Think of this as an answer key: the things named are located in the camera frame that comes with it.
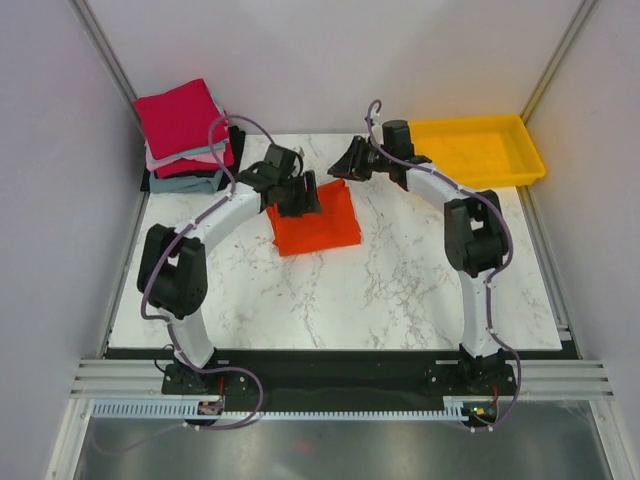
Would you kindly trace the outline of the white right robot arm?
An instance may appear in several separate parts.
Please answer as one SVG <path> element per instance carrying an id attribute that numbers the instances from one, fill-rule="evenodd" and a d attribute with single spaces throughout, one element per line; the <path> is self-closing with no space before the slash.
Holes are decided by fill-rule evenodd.
<path id="1" fill-rule="evenodd" d="M 381 130 L 381 143 L 373 135 L 354 136 L 328 174 L 364 182 L 386 173 L 442 213 L 445 255 L 459 275 L 464 319 L 459 360 L 446 370 L 445 382 L 473 394 L 514 393 L 516 371 L 507 363 L 511 349 L 498 337 L 492 316 L 493 280 L 513 256 L 497 194 L 460 185 L 418 154 L 406 121 L 387 121 Z"/>

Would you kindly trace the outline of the yellow plastic tray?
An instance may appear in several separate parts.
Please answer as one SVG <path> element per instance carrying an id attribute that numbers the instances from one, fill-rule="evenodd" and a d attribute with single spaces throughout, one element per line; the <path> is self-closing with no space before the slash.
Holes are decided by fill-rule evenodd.
<path id="1" fill-rule="evenodd" d="M 515 114 L 416 120 L 409 129 L 418 154 L 477 190 L 528 186 L 547 173 L 524 122 Z"/>

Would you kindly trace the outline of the orange t shirt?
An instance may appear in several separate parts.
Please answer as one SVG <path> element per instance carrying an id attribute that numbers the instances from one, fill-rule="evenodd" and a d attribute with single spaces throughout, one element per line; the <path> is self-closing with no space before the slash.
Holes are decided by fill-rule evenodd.
<path id="1" fill-rule="evenodd" d="M 282 257 L 359 245 L 362 232 L 350 190 L 342 179 L 318 188 L 321 213 L 282 217 L 277 207 L 266 209 L 271 222 L 273 245 Z"/>

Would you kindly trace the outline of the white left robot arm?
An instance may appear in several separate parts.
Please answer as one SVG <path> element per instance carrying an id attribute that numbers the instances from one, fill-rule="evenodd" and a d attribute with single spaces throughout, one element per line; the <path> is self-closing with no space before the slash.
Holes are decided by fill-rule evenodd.
<path id="1" fill-rule="evenodd" d="M 137 278 L 140 315 L 162 322 L 185 382 L 198 393 L 216 388 L 228 367 L 209 363 L 216 348 L 204 322 L 207 258 L 239 226 L 269 207 L 287 217 L 319 214 L 315 173 L 304 168 L 300 148 L 271 143 L 262 160 L 230 177 L 212 206 L 183 223 L 147 232 Z"/>

